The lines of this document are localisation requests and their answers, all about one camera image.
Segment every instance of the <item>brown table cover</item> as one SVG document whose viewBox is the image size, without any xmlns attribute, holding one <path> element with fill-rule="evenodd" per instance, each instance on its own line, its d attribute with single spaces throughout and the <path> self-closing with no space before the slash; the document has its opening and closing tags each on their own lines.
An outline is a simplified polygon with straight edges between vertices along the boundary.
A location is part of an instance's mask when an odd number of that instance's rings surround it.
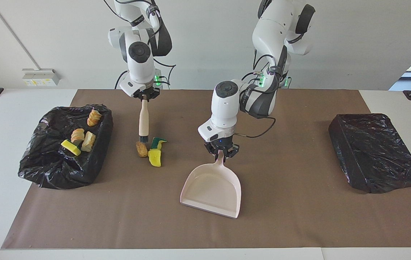
<svg viewBox="0 0 411 260">
<path fill-rule="evenodd" d="M 241 149 L 226 165 L 242 185 L 238 219 L 181 205 L 189 173 L 213 162 L 197 133 L 211 96 L 171 90 L 149 102 L 150 138 L 168 140 L 155 168 L 135 150 L 140 101 L 121 90 L 78 90 L 72 106 L 113 111 L 103 169 L 74 190 L 31 185 L 2 248 L 411 247 L 411 188 L 351 188 L 331 145 L 337 114 L 369 113 L 358 91 L 279 91 L 275 127 L 234 138 Z M 239 113 L 237 132 L 256 135 L 270 123 Z"/>
</svg>

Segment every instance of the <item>dustpan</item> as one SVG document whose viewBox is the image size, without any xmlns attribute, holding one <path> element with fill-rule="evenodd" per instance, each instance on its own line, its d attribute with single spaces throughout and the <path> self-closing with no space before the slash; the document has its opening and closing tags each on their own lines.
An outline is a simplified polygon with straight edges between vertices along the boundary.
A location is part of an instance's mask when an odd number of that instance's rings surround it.
<svg viewBox="0 0 411 260">
<path fill-rule="evenodd" d="M 196 167 L 186 179 L 180 203 L 226 217 L 237 218 L 241 206 L 241 183 L 223 165 L 223 153 L 215 163 Z"/>
</svg>

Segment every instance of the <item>sponge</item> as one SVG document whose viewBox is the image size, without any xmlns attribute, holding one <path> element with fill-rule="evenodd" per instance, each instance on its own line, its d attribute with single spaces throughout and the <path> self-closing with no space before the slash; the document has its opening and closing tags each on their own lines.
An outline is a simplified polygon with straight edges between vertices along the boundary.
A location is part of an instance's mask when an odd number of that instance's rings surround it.
<svg viewBox="0 0 411 260">
<path fill-rule="evenodd" d="M 161 166 L 161 148 L 162 143 L 166 143 L 167 140 L 162 138 L 154 138 L 152 140 L 151 149 L 148 152 L 149 162 L 154 167 Z"/>
<path fill-rule="evenodd" d="M 80 150 L 77 146 L 75 146 L 73 143 L 70 142 L 70 140 L 64 140 L 61 143 L 61 146 L 68 149 L 71 153 L 73 153 L 75 156 L 80 155 Z"/>
<path fill-rule="evenodd" d="M 148 152 L 149 162 L 154 167 L 161 166 L 161 150 L 149 150 Z"/>
</svg>

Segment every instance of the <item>dustpan handle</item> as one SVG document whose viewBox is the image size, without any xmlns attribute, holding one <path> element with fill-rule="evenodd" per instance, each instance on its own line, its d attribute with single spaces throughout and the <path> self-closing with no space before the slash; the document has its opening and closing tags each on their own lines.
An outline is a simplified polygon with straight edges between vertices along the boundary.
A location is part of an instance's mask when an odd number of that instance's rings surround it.
<svg viewBox="0 0 411 260">
<path fill-rule="evenodd" d="M 215 161 L 215 164 L 222 166 L 223 165 L 223 159 L 224 159 L 224 155 L 223 155 L 223 151 L 219 150 L 219 156 L 217 158 L 217 160 Z"/>
</svg>

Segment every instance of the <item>black trash bag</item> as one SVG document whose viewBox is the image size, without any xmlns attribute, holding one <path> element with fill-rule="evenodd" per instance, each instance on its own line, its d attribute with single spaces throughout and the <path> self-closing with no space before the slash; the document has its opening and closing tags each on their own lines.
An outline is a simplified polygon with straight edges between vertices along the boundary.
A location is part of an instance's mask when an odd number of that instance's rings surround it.
<svg viewBox="0 0 411 260">
<path fill-rule="evenodd" d="M 411 154 L 386 115 L 337 115 L 329 135 L 353 188 L 381 194 L 411 187 Z"/>
<path fill-rule="evenodd" d="M 98 110 L 102 117 L 97 125 L 89 127 L 87 118 L 92 109 Z M 79 156 L 61 146 L 77 128 L 96 135 L 92 150 L 82 151 Z M 105 105 L 55 107 L 35 128 L 21 159 L 18 176 L 42 188 L 72 189 L 90 185 L 103 166 L 112 131 L 112 113 Z"/>
</svg>

